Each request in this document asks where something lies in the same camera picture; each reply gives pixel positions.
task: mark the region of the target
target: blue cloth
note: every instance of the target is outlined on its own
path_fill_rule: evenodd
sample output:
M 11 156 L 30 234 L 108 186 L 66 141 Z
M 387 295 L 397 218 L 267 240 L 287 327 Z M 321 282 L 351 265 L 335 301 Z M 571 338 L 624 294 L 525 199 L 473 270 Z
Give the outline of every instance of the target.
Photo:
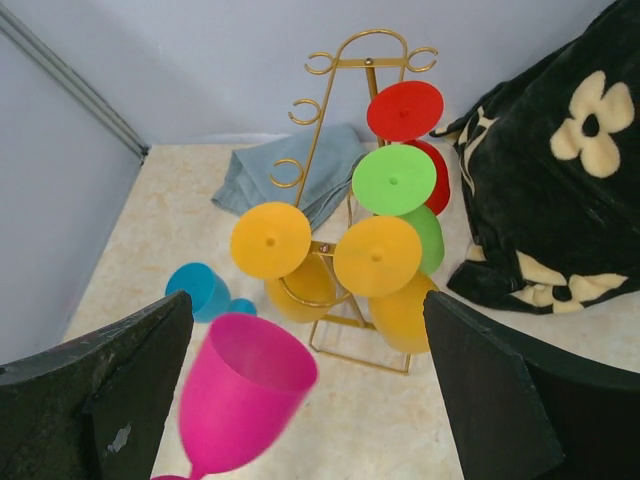
M 314 129 L 305 129 L 275 142 L 234 150 L 224 184 L 211 201 L 238 216 L 265 202 L 293 204 L 298 185 L 276 187 L 269 175 L 281 183 L 294 181 L 299 175 L 295 165 L 284 163 L 274 167 L 273 164 L 282 158 L 293 158 L 304 167 L 313 134 Z M 353 169 L 366 153 L 348 125 L 322 128 L 299 205 L 313 230 L 322 225 L 346 197 Z

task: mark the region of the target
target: yellow disc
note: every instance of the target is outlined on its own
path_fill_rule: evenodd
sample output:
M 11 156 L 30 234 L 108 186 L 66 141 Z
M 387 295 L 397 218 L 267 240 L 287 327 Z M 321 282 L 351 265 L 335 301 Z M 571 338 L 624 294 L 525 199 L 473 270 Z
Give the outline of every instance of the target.
M 382 297 L 418 271 L 422 246 L 415 229 L 397 217 L 377 216 L 352 226 L 333 256 L 338 280 L 352 293 Z
M 314 303 L 332 303 L 336 300 L 336 283 L 327 264 L 318 255 L 308 255 L 302 265 L 284 277 L 291 292 L 303 300 Z M 297 323 L 315 322 L 324 317 L 331 306 L 310 306 L 299 303 L 284 290 L 280 280 L 265 280 L 267 296 L 280 313 Z
M 269 202 L 246 212 L 231 232 L 231 257 L 238 268 L 264 280 L 293 272 L 311 246 L 311 226 L 293 205 Z
M 424 353 L 430 350 L 424 326 L 424 300 L 438 286 L 421 272 L 391 295 L 369 299 L 369 313 L 376 329 L 394 350 Z

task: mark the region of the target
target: floral blanket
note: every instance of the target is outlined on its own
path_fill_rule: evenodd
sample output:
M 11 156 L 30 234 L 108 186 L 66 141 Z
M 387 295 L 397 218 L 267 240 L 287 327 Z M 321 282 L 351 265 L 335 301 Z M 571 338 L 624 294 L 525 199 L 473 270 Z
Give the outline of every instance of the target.
M 640 287 L 640 1 L 497 85 L 433 137 L 456 149 L 474 244 L 448 286 L 580 310 Z

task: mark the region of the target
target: gold metal rack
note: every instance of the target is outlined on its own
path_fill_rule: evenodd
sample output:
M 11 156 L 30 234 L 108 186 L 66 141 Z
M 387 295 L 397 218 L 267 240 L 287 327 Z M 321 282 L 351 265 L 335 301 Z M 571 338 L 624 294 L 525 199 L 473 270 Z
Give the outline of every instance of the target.
M 344 51 L 344 49 L 350 45 L 351 43 L 353 43 L 354 41 L 368 36 L 368 35 L 387 35 L 390 37 L 395 38 L 402 46 L 402 56 L 400 57 L 389 57 L 389 58 L 342 58 L 342 53 Z M 344 43 L 342 45 L 340 45 L 340 48 L 338 48 L 338 51 L 336 53 L 335 56 L 331 55 L 330 53 L 327 52 L 316 52 L 316 53 L 312 53 L 311 55 L 309 55 L 309 59 L 314 59 L 317 57 L 324 57 L 326 59 L 329 60 L 329 65 L 324 68 L 324 69 L 314 69 L 311 68 L 308 64 L 305 64 L 304 68 L 307 70 L 307 72 L 313 74 L 313 75 L 326 75 L 326 74 L 330 74 L 329 75 L 329 80 L 327 83 L 327 88 L 325 90 L 325 94 L 324 94 L 324 99 L 322 100 L 322 105 L 319 105 L 318 102 L 316 102 L 315 100 L 312 100 L 310 98 L 302 98 L 300 100 L 296 100 L 295 102 L 293 102 L 293 106 L 298 106 L 298 105 L 302 105 L 302 104 L 307 104 L 307 105 L 313 105 L 316 108 L 316 114 L 313 116 L 313 118 L 309 119 L 309 120 L 300 120 L 299 118 L 297 118 L 295 115 L 293 115 L 293 113 L 289 112 L 289 118 L 296 124 L 298 125 L 312 125 L 314 123 L 316 123 L 316 129 L 315 129 L 315 133 L 313 135 L 313 140 L 311 141 L 311 147 L 309 148 L 309 154 L 307 156 L 307 161 L 305 166 L 303 167 L 302 164 L 295 158 L 282 158 L 280 160 L 278 160 L 277 162 L 275 162 L 274 166 L 278 166 L 281 164 L 292 164 L 295 165 L 296 167 L 298 167 L 298 176 L 297 178 L 289 183 L 281 183 L 278 180 L 276 180 L 276 178 L 273 175 L 270 175 L 271 177 L 271 182 L 276 185 L 277 187 L 280 188 L 292 188 L 297 186 L 298 190 L 296 193 L 296 198 L 295 198 L 295 202 L 294 202 L 294 206 L 296 208 L 299 207 L 300 205 L 300 199 L 302 198 L 302 192 L 304 190 L 305 184 L 307 182 L 307 177 L 309 175 L 309 170 L 311 168 L 311 163 L 313 161 L 313 155 L 315 153 L 316 150 L 316 146 L 318 143 L 318 138 L 320 136 L 320 131 L 322 129 L 322 123 L 324 121 L 324 116 L 325 113 L 327 111 L 327 106 L 329 103 L 329 97 L 331 95 L 331 89 L 333 87 L 333 82 L 336 76 L 336 73 L 338 71 L 338 69 L 341 68 L 363 68 L 365 70 L 365 74 L 366 74 L 366 78 L 367 78 L 367 84 L 369 86 L 369 95 L 371 97 L 371 99 L 373 100 L 373 98 L 378 94 L 378 83 L 377 83 L 377 79 L 376 79 L 376 68 L 399 68 L 399 75 L 398 75 L 398 82 L 402 82 L 404 80 L 404 75 L 405 75 L 405 71 L 409 70 L 410 72 L 413 73 L 419 73 L 419 72 L 426 72 L 427 70 L 430 70 L 436 63 L 436 60 L 432 60 L 429 64 L 423 66 L 423 67 L 414 67 L 411 65 L 411 59 L 416 56 L 419 53 L 430 53 L 432 55 L 437 55 L 438 51 L 433 48 L 433 47 L 420 47 L 417 48 L 415 50 L 413 50 L 412 52 L 409 53 L 409 49 L 407 46 L 407 42 L 406 40 L 399 35 L 398 33 L 392 31 L 392 30 L 387 30 L 387 29 L 382 29 L 382 28 L 377 28 L 377 29 L 372 29 L 372 30 L 365 30 L 363 32 L 357 33 L 351 37 L 349 37 L 347 40 L 344 41 Z M 383 147 L 384 145 L 386 145 L 386 141 L 380 137 L 377 138 L 378 140 L 378 146 L 379 147 Z M 349 193 L 347 195 L 347 208 L 348 208 L 348 225 L 347 228 L 350 228 L 353 224 L 353 209 L 351 206 L 351 200 L 354 198 L 353 196 L 353 191 L 351 189 L 349 189 Z M 340 283 L 338 282 L 337 278 L 335 277 L 335 273 L 333 270 L 333 254 L 335 251 L 335 247 L 336 245 L 333 243 L 328 243 L 328 242 L 317 242 L 317 241 L 313 241 L 311 243 L 311 248 L 309 253 L 313 254 L 313 255 L 319 255 L 322 257 L 322 259 L 327 263 L 327 266 L 329 267 L 329 270 L 331 271 L 336 284 L 340 285 Z M 312 302 L 309 300 L 306 300 L 304 298 L 300 298 L 299 296 L 297 296 L 294 292 L 291 291 L 291 289 L 287 286 L 284 278 L 280 279 L 280 283 L 284 289 L 284 291 L 287 293 L 287 295 L 289 295 L 293 300 L 303 304 L 303 305 L 307 305 L 310 307 L 333 307 L 335 305 L 339 305 L 342 303 L 348 303 L 349 306 L 351 307 L 351 309 L 353 310 L 354 314 L 355 314 L 355 318 L 348 318 L 348 317 L 343 317 L 343 316 L 339 316 L 339 315 L 331 315 L 331 314 L 327 314 L 325 315 L 321 320 L 318 320 L 316 322 L 314 322 L 313 327 L 311 329 L 311 334 L 309 336 L 309 346 L 316 352 L 318 353 L 322 353 L 324 355 L 329 355 L 335 358 L 340 358 L 343 360 L 348 360 L 350 362 L 354 362 L 360 365 L 364 365 L 364 366 L 368 366 L 368 367 L 372 367 L 372 368 L 376 368 L 379 370 L 384 370 L 384 371 L 388 371 L 388 372 L 393 372 L 393 373 L 399 373 L 402 375 L 407 375 L 409 373 L 409 367 L 410 367 L 410 363 L 411 363 L 411 355 L 409 354 L 405 354 L 405 359 L 404 359 L 404 366 L 401 369 L 398 368 L 393 368 L 393 367 L 389 367 L 386 365 L 381 365 L 378 363 L 373 363 L 373 362 L 369 362 L 366 360 L 361 360 L 358 358 L 354 358 L 354 357 L 350 357 L 347 355 L 342 355 L 339 353 L 335 353 L 335 352 L 331 352 L 328 350 L 324 350 L 322 348 L 319 348 L 315 345 L 314 340 L 315 340 L 315 336 L 316 333 L 318 331 L 318 325 L 320 321 L 325 321 L 325 322 L 329 322 L 329 323 L 334 323 L 334 324 L 338 324 L 338 325 L 342 325 L 342 326 L 348 326 L 348 327 L 355 327 L 355 328 L 363 328 L 363 329 L 367 329 L 367 330 L 376 330 L 375 326 L 366 321 L 364 318 L 364 315 L 360 309 L 360 307 L 358 306 L 358 303 L 356 302 L 356 299 L 354 297 L 354 295 L 347 291 L 346 289 L 344 289 L 343 287 L 343 293 L 341 295 L 338 296 L 338 298 L 330 303 L 318 303 L 318 302 Z

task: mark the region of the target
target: beige countertop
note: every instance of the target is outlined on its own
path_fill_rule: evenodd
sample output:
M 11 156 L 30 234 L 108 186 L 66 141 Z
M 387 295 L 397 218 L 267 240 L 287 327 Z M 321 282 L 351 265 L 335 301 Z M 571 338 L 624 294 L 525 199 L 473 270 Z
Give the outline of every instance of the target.
M 222 184 L 231 150 L 240 146 L 154 147 L 94 272 L 66 339 L 93 331 L 163 296 L 182 264 L 209 264 L 233 296 L 253 300 L 258 314 L 300 340 L 310 326 L 284 321 L 262 283 L 240 272 L 229 256 L 237 220 L 210 202 Z M 465 255 L 469 233 L 459 194 L 459 169 L 448 161 L 454 198 L 440 215 L 447 253 L 434 275 L 443 288 Z M 365 215 L 356 210 L 356 218 Z M 344 203 L 314 238 L 336 241 L 344 233 Z M 640 372 L 640 297 L 626 295 L 576 314 L 536 317 L 483 311 L 492 318 L 576 354 Z M 176 421 L 177 399 L 207 330 L 196 324 L 167 419 L 154 475 L 187 475 Z M 375 333 L 328 327 L 322 342 L 341 352 L 397 362 Z M 207 478 L 237 480 L 461 479 L 453 437 L 429 354 L 414 357 L 408 377 L 317 356 L 317 387 L 282 437 L 264 455 L 234 472 Z

